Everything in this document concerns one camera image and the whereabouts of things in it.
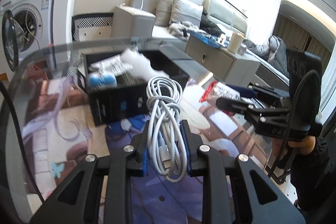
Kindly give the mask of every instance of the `throw pillow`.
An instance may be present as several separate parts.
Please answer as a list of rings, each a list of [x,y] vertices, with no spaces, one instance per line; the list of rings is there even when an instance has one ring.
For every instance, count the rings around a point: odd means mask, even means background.
[[[202,12],[203,6],[192,3],[189,0],[174,0],[169,22],[189,21],[200,27]]]
[[[169,24],[173,0],[157,0],[155,25],[167,27]]]

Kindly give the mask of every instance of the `coffee table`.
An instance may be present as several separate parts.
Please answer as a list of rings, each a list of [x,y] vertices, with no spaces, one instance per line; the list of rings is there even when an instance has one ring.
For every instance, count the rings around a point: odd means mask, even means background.
[[[130,39],[116,38],[60,45],[54,48],[54,68],[44,67],[44,61],[53,58],[49,49],[32,53],[20,64],[8,91],[18,116],[21,137],[18,139],[8,105],[3,103],[0,112],[0,183],[2,195],[24,222],[29,222],[40,200],[27,176],[23,159],[27,159],[37,187],[46,199],[88,153],[108,155],[129,144],[131,138],[143,129],[148,119],[145,115],[96,128],[86,94],[78,87],[76,77],[68,77],[75,74],[75,66],[80,66],[82,53],[120,52],[133,44]],[[251,136],[241,115],[229,117],[208,103],[199,103],[204,89],[218,80],[212,72],[159,39],[140,39],[137,46],[140,51],[159,49],[191,76],[192,80],[184,89],[181,118],[188,120],[193,133],[201,135],[205,143],[222,153],[232,156],[250,154],[264,168],[270,144],[260,136]],[[58,59],[64,54],[69,56],[66,62]],[[67,84],[71,88],[65,91]],[[60,100],[61,107],[56,109]],[[186,177],[181,183],[172,185],[150,166],[144,178],[132,179],[134,223],[200,223],[202,196],[200,178]],[[104,197],[105,193],[102,193],[102,211]]]

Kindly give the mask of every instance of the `blue ball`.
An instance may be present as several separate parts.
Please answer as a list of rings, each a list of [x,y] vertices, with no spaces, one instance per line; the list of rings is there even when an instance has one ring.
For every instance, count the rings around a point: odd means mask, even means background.
[[[117,84],[116,77],[111,72],[106,72],[101,76],[101,82],[105,85]]]
[[[89,86],[95,87],[100,85],[100,74],[98,72],[92,72],[89,74]]]

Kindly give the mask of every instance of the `usb connector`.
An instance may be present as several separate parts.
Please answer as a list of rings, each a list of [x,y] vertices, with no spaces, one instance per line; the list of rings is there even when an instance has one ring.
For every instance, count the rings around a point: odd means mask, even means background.
[[[166,169],[170,168],[170,154],[168,151],[168,146],[166,144],[159,146],[159,153],[164,167]]]

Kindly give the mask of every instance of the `drawer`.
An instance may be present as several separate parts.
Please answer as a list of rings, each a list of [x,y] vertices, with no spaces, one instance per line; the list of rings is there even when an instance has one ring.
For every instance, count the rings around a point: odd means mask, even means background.
[[[192,35],[188,41],[185,53],[221,80],[226,77],[234,61],[231,56],[226,55],[223,51],[205,44]]]

